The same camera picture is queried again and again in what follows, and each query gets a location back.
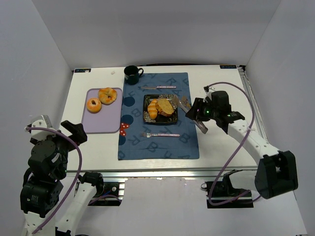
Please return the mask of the brown bread slice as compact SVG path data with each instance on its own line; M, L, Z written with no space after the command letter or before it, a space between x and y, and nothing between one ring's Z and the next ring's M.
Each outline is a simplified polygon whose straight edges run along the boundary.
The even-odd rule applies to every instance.
M173 106L167 99L159 99L156 103L156 109L159 115L169 117L174 113Z

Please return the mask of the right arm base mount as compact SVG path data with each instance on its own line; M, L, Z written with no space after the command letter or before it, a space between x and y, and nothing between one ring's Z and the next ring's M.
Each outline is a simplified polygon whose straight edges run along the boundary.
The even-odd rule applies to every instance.
M252 193L248 192L247 194L243 195L242 197L238 198L237 200L230 201L224 205L219 206L213 206L209 202L209 193L212 186L212 181L207 181L201 184L200 188L201 190L206 192L206 204L208 209L228 209L228 208L253 208L253 199L252 199ZM223 186L222 181L218 181L214 187L211 201L213 203L220 203L223 201L227 201L232 199L233 197L236 197L242 193L246 192L244 189L237 189L232 194L228 194L227 190Z

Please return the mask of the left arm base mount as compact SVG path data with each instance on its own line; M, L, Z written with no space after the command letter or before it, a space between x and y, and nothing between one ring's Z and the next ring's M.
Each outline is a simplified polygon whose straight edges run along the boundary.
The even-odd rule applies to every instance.
M119 193L120 183L113 181L104 181L103 175L97 172L85 172L78 177L75 194L80 189L81 184L89 183L96 186L96 194L89 202L89 206L99 207L118 207L122 201L122 195Z

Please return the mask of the metal tongs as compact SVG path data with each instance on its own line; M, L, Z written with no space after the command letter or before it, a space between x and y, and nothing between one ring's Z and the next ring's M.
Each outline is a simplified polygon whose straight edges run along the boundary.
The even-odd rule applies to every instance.
M175 95L171 100L177 107L181 108L185 112L185 114L189 111L189 108L185 106L185 104L178 98L178 96ZM203 134L207 133L208 128L204 125L203 122L196 120L193 120L193 122Z

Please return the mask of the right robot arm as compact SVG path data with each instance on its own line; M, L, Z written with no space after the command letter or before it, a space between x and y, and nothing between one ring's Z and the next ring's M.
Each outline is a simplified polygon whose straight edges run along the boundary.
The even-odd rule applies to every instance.
M245 117L231 109L226 91L213 91L205 98L196 98L186 117L200 127L205 121L214 120L256 162L255 171L233 170L224 174L220 189L227 195L236 196L244 189L256 191L269 199L298 188L294 154L272 146L251 129Z

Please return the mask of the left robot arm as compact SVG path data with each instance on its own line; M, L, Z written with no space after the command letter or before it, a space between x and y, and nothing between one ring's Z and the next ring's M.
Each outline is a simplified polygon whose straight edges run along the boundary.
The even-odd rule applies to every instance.
M80 175L83 157L79 145L88 137L81 123L61 123L70 136L55 130L46 116L28 125L33 144L28 169L24 174L20 206L28 236L74 236L92 198L104 190L103 176L96 172ZM66 177L68 154L76 150L79 165L63 198L61 180Z

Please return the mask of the striped croissant bread roll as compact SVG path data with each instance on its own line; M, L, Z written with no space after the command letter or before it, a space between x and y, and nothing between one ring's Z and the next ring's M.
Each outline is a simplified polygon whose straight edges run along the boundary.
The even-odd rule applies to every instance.
M158 102L157 99L153 99L147 107L150 119L156 119L158 115L158 110L156 108L157 102Z

